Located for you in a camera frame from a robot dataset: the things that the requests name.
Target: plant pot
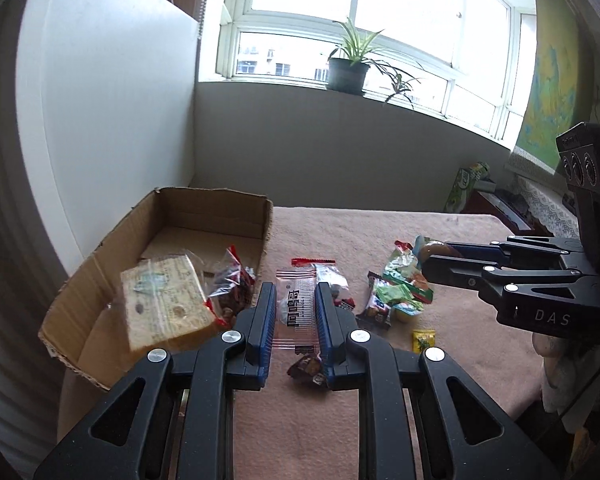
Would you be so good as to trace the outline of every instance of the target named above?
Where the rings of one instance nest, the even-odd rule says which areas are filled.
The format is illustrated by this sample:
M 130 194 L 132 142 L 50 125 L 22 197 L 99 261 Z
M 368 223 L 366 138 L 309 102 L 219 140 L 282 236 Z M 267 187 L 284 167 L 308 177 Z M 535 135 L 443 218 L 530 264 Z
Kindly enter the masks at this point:
M 329 83 L 327 88 L 345 94 L 362 95 L 369 65 L 354 63 L 348 59 L 332 57 L 329 60 Z

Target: white lace tablecloth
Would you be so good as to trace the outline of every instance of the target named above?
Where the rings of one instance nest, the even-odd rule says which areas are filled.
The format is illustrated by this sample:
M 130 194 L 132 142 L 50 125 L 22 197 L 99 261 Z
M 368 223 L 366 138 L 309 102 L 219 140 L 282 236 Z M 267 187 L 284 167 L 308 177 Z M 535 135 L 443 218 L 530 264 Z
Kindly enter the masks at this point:
M 555 237 L 580 238 L 578 219 L 562 204 L 560 194 L 519 175 L 516 176 L 512 192 L 522 195 L 531 214 Z

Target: yellow candy packet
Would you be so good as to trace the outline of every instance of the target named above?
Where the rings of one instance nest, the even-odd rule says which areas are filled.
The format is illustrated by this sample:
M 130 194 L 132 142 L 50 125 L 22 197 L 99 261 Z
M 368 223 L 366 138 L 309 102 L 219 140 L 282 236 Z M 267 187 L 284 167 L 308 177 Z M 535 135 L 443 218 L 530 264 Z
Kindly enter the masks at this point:
M 424 352 L 427 348 L 436 345 L 435 330 L 414 330 L 413 331 L 413 351 L 416 354 Z

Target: cardboard box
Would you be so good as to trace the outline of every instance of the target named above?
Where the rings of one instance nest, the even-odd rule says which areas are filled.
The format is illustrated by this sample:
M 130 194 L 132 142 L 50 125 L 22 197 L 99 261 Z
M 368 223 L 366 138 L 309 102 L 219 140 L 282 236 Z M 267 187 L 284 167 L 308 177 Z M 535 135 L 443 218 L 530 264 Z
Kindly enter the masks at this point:
M 205 263 L 205 271 L 235 245 L 243 265 L 260 262 L 270 234 L 272 203 L 263 196 L 227 189 L 167 187 L 145 196 L 64 284 L 38 336 L 49 353 L 97 386 L 109 389 L 135 362 L 120 313 L 108 308 L 120 272 L 142 258 L 182 249 Z M 201 335 L 201 344 L 215 335 Z

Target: window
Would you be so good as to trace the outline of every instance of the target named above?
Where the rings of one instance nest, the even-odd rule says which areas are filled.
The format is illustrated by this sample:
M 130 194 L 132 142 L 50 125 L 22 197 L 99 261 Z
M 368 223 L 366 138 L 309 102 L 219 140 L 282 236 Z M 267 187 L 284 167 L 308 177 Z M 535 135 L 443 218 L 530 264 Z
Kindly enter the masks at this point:
M 289 69 L 291 65 L 276 63 L 276 75 L 289 75 Z
M 316 68 L 314 72 L 314 79 L 318 81 L 329 80 L 329 69 L 328 68 Z
M 255 74 L 257 61 L 238 61 L 236 72 L 238 74 Z
M 392 102 L 460 121 L 499 141 L 513 135 L 524 116 L 536 50 L 533 11 L 521 12 L 503 0 L 224 0 L 224 5 L 228 16 L 220 27 L 216 72 L 226 78 L 327 81 L 328 55 L 342 36 L 334 20 L 348 16 L 359 30 L 382 30 L 375 42 L 382 57 L 413 75 L 413 91 Z M 261 62 L 243 63 L 256 60 Z M 377 98 L 393 92 L 374 68 L 365 91 Z

